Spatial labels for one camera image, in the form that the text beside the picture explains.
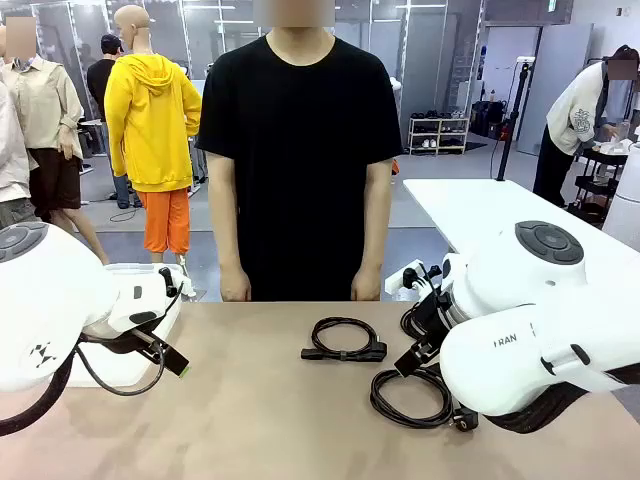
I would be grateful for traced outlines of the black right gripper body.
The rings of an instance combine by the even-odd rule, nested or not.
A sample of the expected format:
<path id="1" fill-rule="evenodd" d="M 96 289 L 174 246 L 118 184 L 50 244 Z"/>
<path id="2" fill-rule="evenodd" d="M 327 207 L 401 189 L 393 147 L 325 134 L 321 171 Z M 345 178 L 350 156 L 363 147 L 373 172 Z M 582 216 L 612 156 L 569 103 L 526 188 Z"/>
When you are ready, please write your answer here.
<path id="1" fill-rule="evenodd" d="M 447 311 L 452 306 L 448 293 L 435 289 L 420 301 L 410 315 L 411 336 L 422 350 L 439 350 L 452 328 Z"/>

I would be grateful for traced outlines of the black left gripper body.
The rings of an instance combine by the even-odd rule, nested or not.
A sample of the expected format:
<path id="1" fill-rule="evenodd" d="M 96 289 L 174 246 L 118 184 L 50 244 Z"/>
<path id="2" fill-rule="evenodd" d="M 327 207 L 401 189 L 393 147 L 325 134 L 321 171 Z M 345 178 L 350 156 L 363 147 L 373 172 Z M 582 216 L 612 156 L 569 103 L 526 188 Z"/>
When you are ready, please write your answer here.
<path id="1" fill-rule="evenodd" d="M 92 336 L 86 333 L 81 334 L 81 341 L 88 343 L 97 343 L 103 345 L 105 348 L 116 354 L 127 354 L 131 352 L 138 352 L 141 355 L 154 356 L 157 354 L 156 349 L 152 346 L 153 343 L 157 343 L 158 346 L 166 352 L 168 344 L 154 334 L 153 330 L 160 325 L 159 320 L 147 322 L 135 327 L 135 330 L 140 331 L 143 335 L 149 337 L 149 340 L 139 338 L 134 334 L 132 330 L 124 332 L 120 336 L 114 339 L 102 339 L 96 336 Z"/>

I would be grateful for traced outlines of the black power cable round plug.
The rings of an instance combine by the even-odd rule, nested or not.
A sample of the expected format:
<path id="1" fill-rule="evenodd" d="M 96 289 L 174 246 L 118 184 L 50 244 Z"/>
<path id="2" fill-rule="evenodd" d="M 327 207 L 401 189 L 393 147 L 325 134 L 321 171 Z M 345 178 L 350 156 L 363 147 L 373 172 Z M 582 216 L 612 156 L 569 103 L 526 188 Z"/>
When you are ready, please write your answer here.
<path id="1" fill-rule="evenodd" d="M 411 373 L 411 376 L 434 387 L 441 395 L 442 408 L 438 413 L 428 417 L 413 418 L 400 412 L 383 397 L 381 388 L 391 380 L 400 377 L 400 373 L 396 370 L 384 370 L 373 377 L 370 384 L 369 401 L 374 410 L 386 419 L 411 429 L 431 430 L 445 424 L 451 424 L 460 432 L 471 432 L 478 427 L 479 415 L 477 412 L 462 404 L 455 407 L 453 395 L 445 385 L 438 364 L 419 367 Z"/>

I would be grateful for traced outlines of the black power cable angled plug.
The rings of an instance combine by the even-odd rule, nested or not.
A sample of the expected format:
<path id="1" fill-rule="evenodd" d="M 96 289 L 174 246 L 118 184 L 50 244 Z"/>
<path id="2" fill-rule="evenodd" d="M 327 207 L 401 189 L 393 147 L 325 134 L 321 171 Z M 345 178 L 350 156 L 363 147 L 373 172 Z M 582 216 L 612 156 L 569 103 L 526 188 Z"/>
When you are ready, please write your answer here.
<path id="1" fill-rule="evenodd" d="M 320 340 L 320 333 L 339 325 L 355 326 L 363 330 L 368 336 L 366 345 L 357 350 L 350 351 L 328 348 Z M 311 332 L 311 342 L 313 344 L 312 348 L 304 348 L 301 350 L 300 357 L 303 360 L 378 363 L 385 359 L 388 350 L 387 344 L 380 340 L 373 327 L 364 321 L 350 317 L 327 317 L 319 320 Z"/>

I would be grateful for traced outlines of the person's left forearm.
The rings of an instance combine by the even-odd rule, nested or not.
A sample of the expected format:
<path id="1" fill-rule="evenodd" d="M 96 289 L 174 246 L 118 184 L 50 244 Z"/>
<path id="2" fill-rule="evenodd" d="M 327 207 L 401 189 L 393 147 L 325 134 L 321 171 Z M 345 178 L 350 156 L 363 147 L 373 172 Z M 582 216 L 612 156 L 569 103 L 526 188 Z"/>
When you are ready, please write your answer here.
<path id="1" fill-rule="evenodd" d="M 361 261 L 361 269 L 364 271 L 380 272 L 382 268 L 390 209 L 388 198 L 376 197 L 366 201 Z"/>

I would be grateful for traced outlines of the person's right forearm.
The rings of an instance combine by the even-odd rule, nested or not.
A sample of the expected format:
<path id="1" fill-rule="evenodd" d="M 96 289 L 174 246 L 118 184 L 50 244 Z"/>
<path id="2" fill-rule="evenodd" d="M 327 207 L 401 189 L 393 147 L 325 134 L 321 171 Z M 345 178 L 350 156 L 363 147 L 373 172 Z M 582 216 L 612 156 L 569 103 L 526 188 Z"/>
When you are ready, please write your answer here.
<path id="1" fill-rule="evenodd" d="M 214 198 L 211 217 L 221 270 L 241 270 L 235 200 L 227 197 Z"/>

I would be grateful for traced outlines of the person's left hand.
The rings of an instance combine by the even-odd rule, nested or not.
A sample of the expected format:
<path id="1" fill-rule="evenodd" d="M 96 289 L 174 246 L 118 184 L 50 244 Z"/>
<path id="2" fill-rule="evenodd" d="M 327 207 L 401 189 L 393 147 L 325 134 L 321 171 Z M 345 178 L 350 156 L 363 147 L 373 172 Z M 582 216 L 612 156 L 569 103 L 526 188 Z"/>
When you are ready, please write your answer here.
<path id="1" fill-rule="evenodd" d="M 352 301 L 379 301 L 381 295 L 381 269 L 362 266 L 351 285 Z"/>

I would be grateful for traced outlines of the person's right hand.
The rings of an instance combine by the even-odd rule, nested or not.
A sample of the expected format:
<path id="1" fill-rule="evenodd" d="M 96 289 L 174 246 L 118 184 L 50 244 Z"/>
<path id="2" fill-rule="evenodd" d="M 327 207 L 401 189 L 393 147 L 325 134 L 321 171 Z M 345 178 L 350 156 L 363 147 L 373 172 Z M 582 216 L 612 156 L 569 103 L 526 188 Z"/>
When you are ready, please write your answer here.
<path id="1" fill-rule="evenodd" d="M 224 302 L 249 302 L 251 284 L 241 267 L 229 266 L 220 271 L 220 294 Z"/>

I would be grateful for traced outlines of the clear plastic storage container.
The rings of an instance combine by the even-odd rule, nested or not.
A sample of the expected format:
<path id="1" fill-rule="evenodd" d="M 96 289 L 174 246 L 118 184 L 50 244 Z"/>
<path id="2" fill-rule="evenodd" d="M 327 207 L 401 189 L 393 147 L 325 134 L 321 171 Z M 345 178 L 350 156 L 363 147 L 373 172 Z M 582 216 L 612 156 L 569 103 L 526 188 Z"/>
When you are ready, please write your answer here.
<path id="1" fill-rule="evenodd" d="M 179 317 L 182 303 L 192 298 L 192 282 L 176 264 L 118 263 L 105 267 L 118 297 L 110 314 L 85 327 L 83 333 L 114 339 L 135 327 L 160 321 L 153 332 L 168 343 Z M 155 365 L 138 352 L 116 354 L 101 344 L 81 342 L 84 358 L 76 357 L 68 385 L 72 388 L 98 388 L 104 384 L 114 390 L 134 387 Z"/>

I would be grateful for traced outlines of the white table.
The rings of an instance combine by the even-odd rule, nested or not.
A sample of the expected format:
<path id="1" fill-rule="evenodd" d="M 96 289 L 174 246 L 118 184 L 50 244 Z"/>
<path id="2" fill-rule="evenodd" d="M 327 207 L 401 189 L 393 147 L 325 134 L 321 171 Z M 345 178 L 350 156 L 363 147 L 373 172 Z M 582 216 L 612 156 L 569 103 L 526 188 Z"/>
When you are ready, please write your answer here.
<path id="1" fill-rule="evenodd" d="M 515 182 L 492 179 L 408 179 L 403 182 L 456 252 L 469 253 L 482 240 L 523 220 L 543 220 L 582 244 L 589 272 L 640 267 L 640 253 L 541 199 Z"/>

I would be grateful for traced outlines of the white shoe rack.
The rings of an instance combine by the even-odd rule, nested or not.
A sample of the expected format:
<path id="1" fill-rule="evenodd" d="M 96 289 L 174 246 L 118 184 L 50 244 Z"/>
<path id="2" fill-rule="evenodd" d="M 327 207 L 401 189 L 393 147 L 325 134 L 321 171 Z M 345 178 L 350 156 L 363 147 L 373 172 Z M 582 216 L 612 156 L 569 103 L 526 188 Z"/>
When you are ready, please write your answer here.
<path id="1" fill-rule="evenodd" d="M 407 150 L 410 155 L 462 154 L 466 151 L 470 119 L 460 111 L 429 110 L 409 118 Z"/>

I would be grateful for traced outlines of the black bags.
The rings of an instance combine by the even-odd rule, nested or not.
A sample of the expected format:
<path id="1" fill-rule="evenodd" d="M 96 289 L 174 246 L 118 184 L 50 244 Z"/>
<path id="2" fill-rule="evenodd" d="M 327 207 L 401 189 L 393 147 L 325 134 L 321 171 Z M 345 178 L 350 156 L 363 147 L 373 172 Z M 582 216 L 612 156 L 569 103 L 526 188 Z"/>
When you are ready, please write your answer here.
<path id="1" fill-rule="evenodd" d="M 500 140 L 508 123 L 505 101 L 477 101 L 472 105 L 469 131 L 476 135 Z"/>

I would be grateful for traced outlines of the black utility cart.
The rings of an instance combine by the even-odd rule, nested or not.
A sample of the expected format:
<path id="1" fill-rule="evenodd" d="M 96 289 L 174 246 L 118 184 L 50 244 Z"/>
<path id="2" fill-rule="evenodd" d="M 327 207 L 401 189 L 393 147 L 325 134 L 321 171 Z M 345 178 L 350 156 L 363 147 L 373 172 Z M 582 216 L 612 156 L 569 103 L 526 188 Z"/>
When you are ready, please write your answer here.
<path id="1" fill-rule="evenodd" d="M 584 160 L 584 170 L 574 185 L 578 191 L 568 205 L 568 212 L 586 223 L 601 228 L 616 193 L 628 155 L 608 155 L 599 150 L 585 150 L 575 160 Z"/>

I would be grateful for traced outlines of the person in black T-shirt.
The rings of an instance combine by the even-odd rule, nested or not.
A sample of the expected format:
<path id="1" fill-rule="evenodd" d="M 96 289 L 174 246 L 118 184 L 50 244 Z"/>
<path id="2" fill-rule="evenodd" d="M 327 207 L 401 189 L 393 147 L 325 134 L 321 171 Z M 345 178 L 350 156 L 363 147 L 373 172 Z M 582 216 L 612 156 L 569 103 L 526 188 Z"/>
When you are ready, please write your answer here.
<path id="1" fill-rule="evenodd" d="M 403 150 L 390 76 L 330 30 L 335 0 L 252 0 L 266 33 L 220 56 L 198 147 L 214 198 L 235 200 L 249 302 L 352 301 L 366 201 L 391 204 Z"/>

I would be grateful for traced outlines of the mannequin in yellow hoodie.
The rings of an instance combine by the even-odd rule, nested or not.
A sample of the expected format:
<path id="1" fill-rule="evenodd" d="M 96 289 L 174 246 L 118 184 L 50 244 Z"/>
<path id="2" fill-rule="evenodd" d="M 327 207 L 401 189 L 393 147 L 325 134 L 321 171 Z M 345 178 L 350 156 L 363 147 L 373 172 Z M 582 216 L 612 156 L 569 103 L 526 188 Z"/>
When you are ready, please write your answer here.
<path id="1" fill-rule="evenodd" d="M 125 5 L 114 21 L 130 53 L 116 60 L 105 93 L 113 172 L 128 177 L 145 209 L 151 261 L 162 263 L 171 251 L 187 275 L 189 139 L 198 133 L 201 96 L 178 64 L 153 51 L 144 8 Z"/>

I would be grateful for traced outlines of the white cylindrical appliance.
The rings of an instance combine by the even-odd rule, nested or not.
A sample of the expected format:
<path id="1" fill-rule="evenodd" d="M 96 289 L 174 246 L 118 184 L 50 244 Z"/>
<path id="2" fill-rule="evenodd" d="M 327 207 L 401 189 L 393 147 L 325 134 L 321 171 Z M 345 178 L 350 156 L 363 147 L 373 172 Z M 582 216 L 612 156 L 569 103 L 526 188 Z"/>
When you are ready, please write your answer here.
<path id="1" fill-rule="evenodd" d="M 602 231 L 640 252 L 640 142 L 630 146 Z"/>

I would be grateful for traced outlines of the mannequin in white shirt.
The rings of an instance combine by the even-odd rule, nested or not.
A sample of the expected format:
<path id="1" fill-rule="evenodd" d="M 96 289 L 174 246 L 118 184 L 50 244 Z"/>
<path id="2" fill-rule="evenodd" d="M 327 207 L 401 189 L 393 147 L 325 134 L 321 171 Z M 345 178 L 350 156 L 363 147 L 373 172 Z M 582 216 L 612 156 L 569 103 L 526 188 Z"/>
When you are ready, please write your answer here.
<path id="1" fill-rule="evenodd" d="M 0 230 L 35 219 L 30 164 L 10 91 L 3 79 L 6 27 L 0 25 Z"/>

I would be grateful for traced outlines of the person in white hoodie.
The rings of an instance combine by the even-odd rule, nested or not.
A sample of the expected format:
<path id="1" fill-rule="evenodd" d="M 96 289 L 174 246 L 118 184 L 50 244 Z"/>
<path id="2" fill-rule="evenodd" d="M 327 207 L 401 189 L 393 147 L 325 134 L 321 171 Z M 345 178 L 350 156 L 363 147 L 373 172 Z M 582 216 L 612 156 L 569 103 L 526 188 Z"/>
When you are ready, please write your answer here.
<path id="1" fill-rule="evenodd" d="M 640 67 L 640 53 L 623 45 L 605 60 L 584 68 L 546 115 L 533 193 L 563 208 L 561 189 L 576 154 L 595 145 L 609 95 L 608 67 L 624 61 Z"/>

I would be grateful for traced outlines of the grey partition panel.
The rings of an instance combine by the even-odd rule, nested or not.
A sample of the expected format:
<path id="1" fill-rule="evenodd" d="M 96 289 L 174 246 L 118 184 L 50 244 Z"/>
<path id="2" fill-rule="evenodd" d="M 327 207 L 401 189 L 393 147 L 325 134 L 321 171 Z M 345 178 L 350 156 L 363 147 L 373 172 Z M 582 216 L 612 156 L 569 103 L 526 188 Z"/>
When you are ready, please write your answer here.
<path id="1" fill-rule="evenodd" d="M 584 68 L 590 51 L 592 24 L 542 28 L 532 80 L 520 121 L 517 150 L 538 155 L 551 106 Z"/>

